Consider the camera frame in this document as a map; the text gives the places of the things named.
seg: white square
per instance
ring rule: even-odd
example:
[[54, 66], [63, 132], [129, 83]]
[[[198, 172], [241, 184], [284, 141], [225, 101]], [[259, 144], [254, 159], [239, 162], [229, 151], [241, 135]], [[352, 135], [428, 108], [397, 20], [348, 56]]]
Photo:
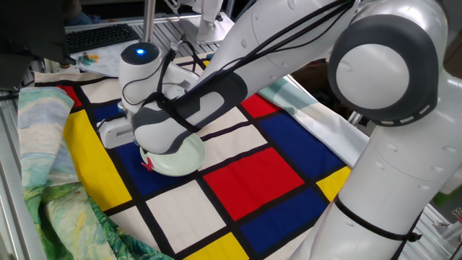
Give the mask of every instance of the white square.
[[175, 253], [225, 227], [196, 181], [146, 201]]
[[207, 134], [218, 132], [220, 130], [230, 128], [238, 123], [246, 122], [247, 118], [237, 108], [233, 108], [226, 112], [223, 116], [220, 116], [213, 122], [204, 126], [197, 135], [205, 137]]
[[118, 79], [104, 79], [93, 84], [82, 86], [82, 90], [91, 103], [104, 103], [122, 98]]
[[255, 126], [243, 126], [204, 142], [206, 157], [199, 170], [266, 144]]
[[265, 260], [287, 260], [289, 257], [297, 250], [298, 246], [302, 244], [306, 236], [310, 233], [311, 228], [306, 230], [301, 235], [294, 238], [294, 240], [288, 242], [283, 247], [278, 249], [278, 251], [272, 253], [270, 256], [266, 257]]
[[156, 240], [152, 237], [151, 231], [149, 231], [149, 228], [136, 207], [126, 209], [109, 218], [121, 227], [125, 233], [159, 250]]

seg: yellow square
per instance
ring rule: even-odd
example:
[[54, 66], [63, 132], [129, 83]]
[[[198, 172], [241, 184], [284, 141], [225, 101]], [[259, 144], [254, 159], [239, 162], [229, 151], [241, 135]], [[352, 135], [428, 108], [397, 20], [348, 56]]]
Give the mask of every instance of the yellow square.
[[248, 256], [235, 236], [228, 233], [185, 260], [248, 260]]
[[131, 200], [85, 110], [69, 115], [63, 136], [79, 180], [102, 211]]
[[343, 187], [345, 181], [347, 181], [347, 178], [351, 171], [352, 169], [345, 166], [342, 169], [336, 171], [335, 173], [332, 173], [328, 177], [316, 183], [318, 184], [319, 188], [321, 188], [321, 191], [323, 191], [324, 195], [326, 195], [326, 198], [330, 202], [332, 202], [332, 200], [335, 199], [335, 196], [337, 196], [341, 187]]

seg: mondrian pattern fabric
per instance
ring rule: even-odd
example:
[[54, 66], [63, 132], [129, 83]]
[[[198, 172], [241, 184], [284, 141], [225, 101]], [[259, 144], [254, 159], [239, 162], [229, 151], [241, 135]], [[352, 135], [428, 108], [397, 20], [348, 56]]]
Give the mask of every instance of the mondrian pattern fabric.
[[36, 80], [74, 100], [64, 139], [87, 193], [125, 232], [174, 259], [287, 259], [349, 175], [339, 156], [287, 112], [293, 103], [278, 104], [289, 102], [279, 98], [288, 81], [200, 130], [204, 164], [173, 178], [141, 165], [133, 143], [101, 143], [96, 123], [118, 113], [117, 79], [82, 73]]

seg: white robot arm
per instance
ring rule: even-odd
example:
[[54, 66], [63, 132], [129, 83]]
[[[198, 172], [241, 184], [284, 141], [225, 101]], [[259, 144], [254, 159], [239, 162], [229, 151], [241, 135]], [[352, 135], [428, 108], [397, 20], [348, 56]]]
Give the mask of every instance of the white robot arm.
[[413, 239], [415, 219], [462, 162], [462, 82], [443, 69], [444, 12], [433, 0], [379, 0], [355, 14], [358, 4], [258, 1], [196, 82], [165, 67], [175, 85], [193, 85], [178, 97], [168, 92], [172, 84], [157, 87], [165, 59], [158, 48], [140, 57], [136, 50], [146, 47], [140, 43], [122, 55], [119, 79], [123, 103], [134, 113], [134, 137], [147, 151], [165, 154], [335, 43], [334, 92], [379, 127], [293, 259], [390, 259]]

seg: blue square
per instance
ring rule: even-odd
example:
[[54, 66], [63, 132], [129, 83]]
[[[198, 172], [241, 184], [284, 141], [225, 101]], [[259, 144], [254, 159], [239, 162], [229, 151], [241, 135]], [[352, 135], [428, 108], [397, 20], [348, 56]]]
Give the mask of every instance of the blue square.
[[111, 105], [103, 106], [101, 108], [93, 108], [93, 113], [95, 114], [96, 120], [101, 122], [104, 118], [117, 115], [119, 112], [117, 103], [114, 103]]
[[282, 113], [260, 121], [264, 131], [310, 178], [319, 176], [343, 162], [289, 114]]
[[139, 193], [144, 196], [158, 189], [182, 181], [185, 177], [168, 177], [159, 173], [147, 170], [141, 163], [139, 147], [134, 143], [129, 143], [116, 147], [122, 163], [134, 181]]
[[319, 217], [325, 208], [322, 198], [309, 188], [246, 223], [240, 230], [259, 254]]

